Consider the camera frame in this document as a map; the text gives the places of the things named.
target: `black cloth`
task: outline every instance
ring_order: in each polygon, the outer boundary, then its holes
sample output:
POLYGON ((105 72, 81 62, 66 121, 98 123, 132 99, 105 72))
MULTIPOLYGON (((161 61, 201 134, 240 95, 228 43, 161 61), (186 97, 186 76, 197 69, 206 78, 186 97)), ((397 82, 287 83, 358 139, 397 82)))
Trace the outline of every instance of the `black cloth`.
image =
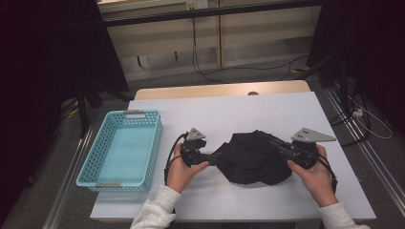
POLYGON ((268 142, 277 138, 261 131, 234 134, 212 155, 217 156, 217 167, 233 183, 280 183, 291 176, 291 170, 277 149, 268 142))

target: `electrical outlet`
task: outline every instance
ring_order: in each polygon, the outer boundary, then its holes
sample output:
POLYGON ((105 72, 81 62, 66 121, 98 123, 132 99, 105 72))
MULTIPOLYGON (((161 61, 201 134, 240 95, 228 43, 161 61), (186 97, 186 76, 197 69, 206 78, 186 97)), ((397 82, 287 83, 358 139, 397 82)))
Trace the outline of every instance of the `electrical outlet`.
POLYGON ((185 9, 186 10, 196 10, 197 9, 196 1, 185 2, 185 9))
POLYGON ((354 112, 353 112, 353 116, 363 116, 363 110, 361 110, 360 108, 357 108, 354 112))
POLYGON ((196 7, 198 10, 208 9, 208 0, 197 0, 196 7))

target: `hand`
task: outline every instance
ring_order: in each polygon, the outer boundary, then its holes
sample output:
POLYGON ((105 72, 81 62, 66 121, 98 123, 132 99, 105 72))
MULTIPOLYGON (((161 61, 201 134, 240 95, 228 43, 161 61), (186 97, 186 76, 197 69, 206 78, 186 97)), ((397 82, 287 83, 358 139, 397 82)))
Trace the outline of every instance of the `hand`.
POLYGON ((209 162, 205 161, 198 165, 189 168, 184 164, 180 154, 181 143, 176 145, 174 151, 174 159, 170 165, 169 174, 167 176, 167 186, 174 189, 176 192, 181 193, 182 190, 190 183, 194 175, 208 167, 209 162))
MULTIPOLYGON (((325 147, 316 145, 321 156, 327 158, 325 147)), ((308 189, 319 207, 326 207, 337 203, 338 200, 331 189, 330 172, 325 166, 317 162, 312 168, 306 170, 291 160, 287 161, 289 169, 296 173, 308 189)))

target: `white table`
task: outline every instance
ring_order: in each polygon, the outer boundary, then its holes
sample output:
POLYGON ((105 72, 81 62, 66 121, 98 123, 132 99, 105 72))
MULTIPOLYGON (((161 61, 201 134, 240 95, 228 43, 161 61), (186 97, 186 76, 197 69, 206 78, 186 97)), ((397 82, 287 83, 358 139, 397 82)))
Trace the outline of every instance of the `white table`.
MULTIPOLYGON (((129 110, 158 109, 163 131, 153 184, 147 195, 99 193, 92 219, 131 221, 163 184, 163 168, 176 138, 192 127, 207 138, 210 154, 234 133, 261 130, 285 141, 303 127, 333 135, 314 93, 170 98, 132 101, 129 110)), ((339 181, 336 195, 354 219, 375 219, 358 180, 337 141, 321 143, 339 181)), ((195 176, 176 205, 177 221, 299 221, 319 219, 317 204, 293 174, 278 185, 230 183, 216 167, 195 176)))

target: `plastic basket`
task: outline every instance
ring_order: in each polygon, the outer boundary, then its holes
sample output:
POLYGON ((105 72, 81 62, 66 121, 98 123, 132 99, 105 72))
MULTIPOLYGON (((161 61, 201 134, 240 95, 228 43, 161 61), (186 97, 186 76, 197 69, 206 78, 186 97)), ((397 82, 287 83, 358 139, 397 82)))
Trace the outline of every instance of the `plastic basket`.
POLYGON ((77 186, 96 192, 149 192, 161 129, 159 111, 108 113, 77 177, 77 186))

